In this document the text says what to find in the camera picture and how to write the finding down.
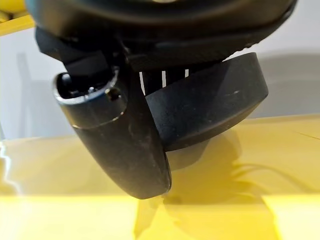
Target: black device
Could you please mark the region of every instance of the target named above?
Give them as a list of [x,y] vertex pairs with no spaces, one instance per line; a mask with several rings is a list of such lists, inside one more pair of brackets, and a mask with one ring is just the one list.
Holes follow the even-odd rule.
[[68,121],[124,191],[147,199],[171,188],[166,151],[226,131],[268,95],[255,53],[223,60],[274,32],[296,0],[26,4],[40,51],[67,70],[53,92]]

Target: black curved bracket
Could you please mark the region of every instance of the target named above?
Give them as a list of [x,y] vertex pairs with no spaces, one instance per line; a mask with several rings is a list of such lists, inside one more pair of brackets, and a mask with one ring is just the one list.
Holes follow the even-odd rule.
[[268,95],[257,55],[214,64],[146,97],[165,151],[208,140],[245,119]]

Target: hole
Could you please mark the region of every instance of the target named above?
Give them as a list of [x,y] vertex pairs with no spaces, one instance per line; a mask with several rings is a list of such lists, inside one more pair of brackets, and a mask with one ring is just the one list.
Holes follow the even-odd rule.
[[117,88],[109,88],[105,90],[105,94],[107,95],[110,101],[115,101],[121,98],[121,93]]
[[59,75],[56,84],[62,98],[72,99],[94,93],[103,88],[107,81],[98,76],[88,79],[87,77],[71,77],[68,73],[62,73]]

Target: yellow surface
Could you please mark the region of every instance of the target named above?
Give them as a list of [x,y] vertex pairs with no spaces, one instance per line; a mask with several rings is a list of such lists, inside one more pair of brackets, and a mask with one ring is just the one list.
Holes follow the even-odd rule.
[[13,14],[23,12],[25,9],[25,0],[0,0],[0,11]]
[[172,189],[148,200],[122,192],[76,137],[5,141],[0,237],[318,240],[319,123],[246,120],[170,152]]
[[0,24],[8,21],[9,19],[9,15],[7,13],[0,11]]
[[35,23],[30,15],[0,23],[0,36],[32,28]]

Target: scratch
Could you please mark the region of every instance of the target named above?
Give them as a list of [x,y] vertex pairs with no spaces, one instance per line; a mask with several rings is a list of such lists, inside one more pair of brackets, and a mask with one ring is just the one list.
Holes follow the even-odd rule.
[[300,135],[303,135],[303,136],[306,136],[306,137],[308,137],[308,138],[320,140],[320,137],[311,136],[311,135],[308,135],[308,134],[305,134],[305,133],[302,133],[302,132],[298,132],[298,131],[295,131],[295,133],[300,134]]
[[236,90],[233,93],[227,93],[227,94],[225,94],[225,96],[231,96],[231,95],[235,95],[235,94],[238,94],[238,93],[240,93],[240,90]]

